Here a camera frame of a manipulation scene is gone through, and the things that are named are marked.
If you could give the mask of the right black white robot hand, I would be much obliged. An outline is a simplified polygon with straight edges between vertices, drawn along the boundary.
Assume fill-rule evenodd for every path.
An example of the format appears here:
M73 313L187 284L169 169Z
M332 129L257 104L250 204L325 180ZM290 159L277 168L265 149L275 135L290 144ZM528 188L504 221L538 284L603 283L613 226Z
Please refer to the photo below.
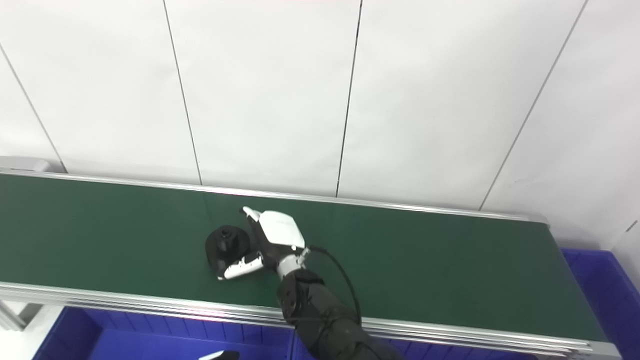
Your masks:
M304 268L306 241L292 216L249 206L243 206L240 212L247 219L253 241L242 255L234 255L230 264L215 271L218 280L231 280L261 269L272 271L283 280Z

